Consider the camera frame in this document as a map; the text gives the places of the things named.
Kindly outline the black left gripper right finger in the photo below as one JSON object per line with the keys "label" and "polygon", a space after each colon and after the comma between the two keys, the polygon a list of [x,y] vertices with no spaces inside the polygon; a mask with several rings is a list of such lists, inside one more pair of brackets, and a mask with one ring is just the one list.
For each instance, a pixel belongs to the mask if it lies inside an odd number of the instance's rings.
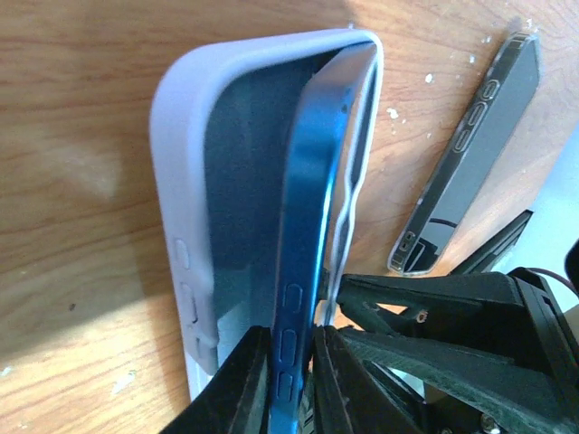
{"label": "black left gripper right finger", "polygon": [[313,353],[317,433],[423,432],[376,385],[336,328],[315,328]]}

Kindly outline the blue smartphone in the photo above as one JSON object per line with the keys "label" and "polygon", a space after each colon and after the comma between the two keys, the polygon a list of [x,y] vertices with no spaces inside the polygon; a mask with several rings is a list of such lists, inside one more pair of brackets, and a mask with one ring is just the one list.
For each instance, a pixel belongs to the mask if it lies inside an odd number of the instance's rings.
{"label": "blue smartphone", "polygon": [[310,358],[336,180],[343,194],[330,253],[337,290],[351,244],[356,199],[369,156],[382,56],[371,42],[347,46],[301,92],[283,182],[272,328],[270,433],[295,433]]}

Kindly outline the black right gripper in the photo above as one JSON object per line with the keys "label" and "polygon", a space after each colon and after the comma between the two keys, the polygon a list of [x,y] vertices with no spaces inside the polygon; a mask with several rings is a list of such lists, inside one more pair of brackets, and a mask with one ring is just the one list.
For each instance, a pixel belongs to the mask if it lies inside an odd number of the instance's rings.
{"label": "black right gripper", "polygon": [[[578,432],[578,343],[546,279],[530,269],[516,268],[508,276],[349,274],[342,278],[337,302],[365,331],[339,331],[357,357],[418,377],[488,414],[510,433]],[[446,335],[463,319],[470,322],[481,314],[494,320],[523,309],[524,303],[554,381],[501,357],[394,336]]]}

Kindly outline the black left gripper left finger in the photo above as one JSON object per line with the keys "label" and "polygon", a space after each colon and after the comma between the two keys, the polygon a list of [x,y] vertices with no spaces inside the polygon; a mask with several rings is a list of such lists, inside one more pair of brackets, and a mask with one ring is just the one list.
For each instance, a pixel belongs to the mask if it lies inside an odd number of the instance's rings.
{"label": "black left gripper left finger", "polygon": [[164,433],[267,431],[271,331],[252,326],[203,391]]}

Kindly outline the lilac phone case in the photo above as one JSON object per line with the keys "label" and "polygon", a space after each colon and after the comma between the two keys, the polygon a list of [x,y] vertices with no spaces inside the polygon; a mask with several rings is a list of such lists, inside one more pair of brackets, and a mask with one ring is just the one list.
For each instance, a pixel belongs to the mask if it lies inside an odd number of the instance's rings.
{"label": "lilac phone case", "polygon": [[250,327],[272,323],[299,96],[338,52],[365,42],[381,46],[347,28],[208,44],[157,87],[149,141],[192,398]]}

